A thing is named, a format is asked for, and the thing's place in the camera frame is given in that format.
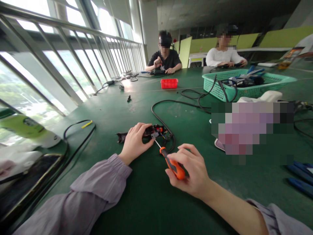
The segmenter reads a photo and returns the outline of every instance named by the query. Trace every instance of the hand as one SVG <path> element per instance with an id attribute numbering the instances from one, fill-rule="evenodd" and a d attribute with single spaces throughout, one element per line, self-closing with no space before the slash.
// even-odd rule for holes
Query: hand
<path id="1" fill-rule="evenodd" d="M 230 62 L 228 62 L 228 65 L 229 65 L 229 67 L 234 67 L 235 63 L 230 61 Z"/>
<path id="2" fill-rule="evenodd" d="M 125 138 L 123 150 L 118 155 L 125 163 L 125 165 L 129 165 L 133 160 L 135 160 L 153 145 L 154 139 L 151 139 L 146 144 L 142 142 L 143 133 L 149 126 L 152 126 L 152 124 L 138 122 L 136 126 L 129 130 Z"/>
<path id="3" fill-rule="evenodd" d="M 176 70 L 174 68 L 169 68 L 165 71 L 165 73 L 171 74 L 171 73 L 175 73 Z"/>
<path id="4" fill-rule="evenodd" d="M 248 64 L 248 61 L 244 59 L 244 60 L 241 60 L 240 63 L 242 64 L 240 67 L 244 67 Z"/>
<path id="5" fill-rule="evenodd" d="M 157 59 L 153 62 L 154 68 L 158 68 L 161 66 L 162 60 L 161 57 L 157 57 Z"/>
<path id="6" fill-rule="evenodd" d="M 191 144 L 182 144 L 178 149 L 177 153 L 169 154 L 168 158 L 183 164 L 189 177 L 179 180 L 170 169 L 166 169 L 165 172 L 170 178 L 171 185 L 202 201 L 209 199 L 214 182 L 208 176 L 203 157 Z"/>
<path id="7" fill-rule="evenodd" d="M 227 65 L 227 64 L 228 64 L 228 62 L 221 62 L 217 66 L 223 66 L 223 65 Z"/>

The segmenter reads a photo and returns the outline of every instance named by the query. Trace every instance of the bottle cap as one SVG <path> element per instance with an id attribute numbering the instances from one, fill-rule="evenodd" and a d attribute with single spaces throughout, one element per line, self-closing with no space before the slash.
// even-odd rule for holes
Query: bottle cap
<path id="1" fill-rule="evenodd" d="M 13 114 L 15 114 L 15 111 L 10 108 L 0 108 L 0 119 L 12 116 Z"/>

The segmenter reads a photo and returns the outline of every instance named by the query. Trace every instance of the ceiling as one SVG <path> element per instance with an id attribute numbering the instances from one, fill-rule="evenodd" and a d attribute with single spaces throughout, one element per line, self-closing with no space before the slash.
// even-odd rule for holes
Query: ceiling
<path id="1" fill-rule="evenodd" d="M 158 27 L 159 30 L 175 30 L 272 19 L 291 14 L 299 2 L 300 0 L 157 0 Z"/>

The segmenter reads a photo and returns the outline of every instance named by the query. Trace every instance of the black hair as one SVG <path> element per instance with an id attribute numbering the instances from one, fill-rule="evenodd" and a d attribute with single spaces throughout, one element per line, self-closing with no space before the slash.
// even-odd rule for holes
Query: black hair
<path id="1" fill-rule="evenodd" d="M 225 35 L 225 36 L 231 36 L 231 37 L 236 36 L 236 35 L 237 35 L 237 30 L 238 30 L 238 28 L 237 28 L 236 25 L 233 25 L 233 24 L 228 25 L 228 26 L 227 26 L 226 28 L 224 28 L 223 31 L 217 36 L 217 38 L 220 38 L 220 37 L 222 37 L 223 35 Z"/>
<path id="2" fill-rule="evenodd" d="M 161 46 L 170 48 L 172 44 L 172 36 L 166 30 L 161 30 L 159 32 L 159 39 L 161 39 Z"/>

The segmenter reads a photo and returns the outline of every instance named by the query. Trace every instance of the screwdriver handle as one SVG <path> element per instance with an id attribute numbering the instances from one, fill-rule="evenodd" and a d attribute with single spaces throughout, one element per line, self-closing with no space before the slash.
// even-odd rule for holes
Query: screwdriver handle
<path id="1" fill-rule="evenodd" d="M 167 151 L 165 147 L 162 147 L 160 149 L 160 153 L 164 156 L 167 165 L 169 166 L 169 168 L 174 172 L 174 174 L 176 175 L 177 179 L 182 180 L 183 178 L 185 178 L 185 171 L 184 169 L 181 167 L 181 165 L 175 161 L 175 160 L 171 160 L 167 157 Z"/>

